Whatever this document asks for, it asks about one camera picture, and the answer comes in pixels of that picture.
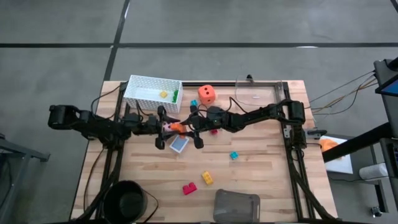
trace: gray floor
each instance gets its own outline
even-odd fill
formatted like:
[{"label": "gray floor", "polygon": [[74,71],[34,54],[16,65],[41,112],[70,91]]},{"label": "gray floor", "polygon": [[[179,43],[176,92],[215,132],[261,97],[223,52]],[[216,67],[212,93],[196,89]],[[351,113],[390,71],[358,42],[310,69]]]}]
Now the gray floor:
[{"label": "gray floor", "polygon": [[[123,2],[0,0],[0,43],[112,42]],[[388,0],[132,0],[121,41],[396,42],[397,21]],[[87,141],[76,132],[48,128],[48,109],[51,104],[88,109],[100,92],[109,53],[110,49],[0,49],[0,132],[52,154],[48,163],[29,167],[13,223],[68,218]],[[397,56],[397,48],[119,49],[111,80],[126,80],[130,74],[181,80],[231,80],[252,74],[263,80],[305,80],[312,99],[371,71],[373,61]],[[317,116],[317,126],[355,136],[386,120],[381,97],[368,88],[347,112]],[[331,187],[344,220],[390,223],[398,218],[391,198],[391,213],[371,218],[368,209],[377,200],[369,185],[331,182]]]}]

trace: orange dice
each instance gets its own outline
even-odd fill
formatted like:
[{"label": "orange dice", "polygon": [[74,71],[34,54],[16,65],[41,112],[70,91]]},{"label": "orange dice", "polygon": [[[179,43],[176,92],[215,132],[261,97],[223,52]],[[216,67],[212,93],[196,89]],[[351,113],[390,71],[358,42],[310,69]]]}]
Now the orange dice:
[{"label": "orange dice", "polygon": [[208,105],[216,100],[216,91],[211,85],[204,85],[198,89],[199,99],[202,104]]}]

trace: black bucket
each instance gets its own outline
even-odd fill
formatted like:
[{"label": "black bucket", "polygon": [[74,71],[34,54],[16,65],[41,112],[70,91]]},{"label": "black bucket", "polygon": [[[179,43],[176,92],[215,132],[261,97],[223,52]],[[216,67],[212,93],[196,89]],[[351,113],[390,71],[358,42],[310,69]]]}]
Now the black bucket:
[{"label": "black bucket", "polygon": [[147,209],[147,195],[131,180],[114,184],[106,193],[103,204],[105,219],[112,224],[138,220]]}]

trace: wooden table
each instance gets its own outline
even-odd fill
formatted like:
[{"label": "wooden table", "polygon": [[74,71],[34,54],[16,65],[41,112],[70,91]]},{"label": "wooden table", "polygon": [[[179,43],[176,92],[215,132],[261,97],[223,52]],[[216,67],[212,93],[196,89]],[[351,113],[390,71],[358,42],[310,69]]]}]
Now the wooden table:
[{"label": "wooden table", "polygon": [[[304,82],[301,80],[287,81],[290,97],[309,105]],[[104,82],[101,94],[116,88],[120,82]],[[235,87],[215,87],[217,100],[215,106],[227,108],[229,97],[235,97]],[[272,88],[255,90],[262,96],[268,96],[264,103],[274,103]],[[248,102],[253,90],[239,89],[238,98]],[[118,93],[100,99],[97,113],[108,117],[114,113]],[[171,114],[184,120],[189,115],[190,101],[197,99],[197,88],[183,89],[183,101],[180,114]],[[245,110],[258,109],[258,106],[243,105]],[[236,105],[232,112],[242,113]],[[306,123],[304,128],[313,128],[314,121],[310,109],[305,110]],[[216,136],[202,133],[205,143],[203,149],[195,149],[191,140],[183,152],[178,155],[166,143],[165,150],[155,147],[155,136],[132,136],[124,147],[120,180],[133,180],[143,189],[159,200],[159,209],[150,222],[199,222],[214,221],[213,205],[215,192],[218,189],[235,192],[258,194],[261,198],[261,222],[295,221],[293,193],[290,186],[290,175],[287,168],[284,143],[280,123],[267,120],[247,126],[237,133],[221,130]],[[83,193],[88,174],[102,145],[99,141],[91,141],[80,177],[80,183],[73,206],[72,218],[83,212]],[[239,153],[238,159],[232,161],[231,151]],[[98,193],[101,185],[103,166],[106,153],[101,155],[88,188],[88,202]],[[305,165],[307,168],[310,188],[320,203],[333,216],[337,217],[335,203],[331,194],[322,153],[317,145],[309,144],[305,149]],[[201,173],[208,171],[214,180],[213,185],[206,185]],[[182,186],[194,182],[198,190],[184,195]],[[304,214],[307,214],[303,193],[300,198]],[[155,201],[148,196],[146,213],[143,221],[155,208]]]}]

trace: white plastic basket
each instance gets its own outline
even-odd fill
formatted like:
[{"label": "white plastic basket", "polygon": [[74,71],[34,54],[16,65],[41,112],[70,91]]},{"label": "white plastic basket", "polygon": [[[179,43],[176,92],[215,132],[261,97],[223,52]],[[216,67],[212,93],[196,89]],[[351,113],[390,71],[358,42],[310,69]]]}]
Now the white plastic basket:
[{"label": "white plastic basket", "polygon": [[[178,90],[177,101],[173,103],[174,91]],[[165,98],[160,93],[165,91]],[[165,78],[131,75],[123,98],[131,108],[136,108],[136,101],[143,110],[157,111],[162,105],[169,113],[179,113],[182,102],[182,82]]]}]

